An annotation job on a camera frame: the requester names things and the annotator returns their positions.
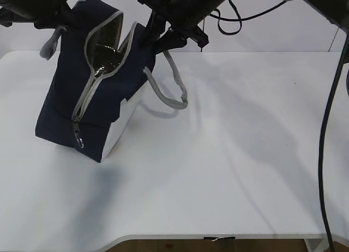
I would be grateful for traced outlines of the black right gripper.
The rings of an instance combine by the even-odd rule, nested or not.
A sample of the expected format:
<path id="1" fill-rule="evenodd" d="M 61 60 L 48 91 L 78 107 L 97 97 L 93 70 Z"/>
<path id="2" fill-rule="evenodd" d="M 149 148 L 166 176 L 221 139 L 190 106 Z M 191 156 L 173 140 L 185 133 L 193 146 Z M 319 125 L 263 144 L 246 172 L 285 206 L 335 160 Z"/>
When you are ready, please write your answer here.
<path id="1" fill-rule="evenodd" d="M 198 46 L 209 43 L 198 24 L 225 0 L 137 0 L 152 12 L 140 38 L 140 48 L 153 45 L 159 53 L 183 48 L 188 39 Z"/>

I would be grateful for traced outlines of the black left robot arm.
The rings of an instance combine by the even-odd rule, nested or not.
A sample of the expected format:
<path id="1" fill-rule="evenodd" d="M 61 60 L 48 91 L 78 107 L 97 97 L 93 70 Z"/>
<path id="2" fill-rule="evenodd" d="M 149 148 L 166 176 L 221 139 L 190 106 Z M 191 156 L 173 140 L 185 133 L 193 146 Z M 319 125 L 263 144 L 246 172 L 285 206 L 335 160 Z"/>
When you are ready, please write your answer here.
<path id="1" fill-rule="evenodd" d="M 32 23 L 36 29 L 79 26 L 68 0 L 1 0 L 1 25 Z"/>

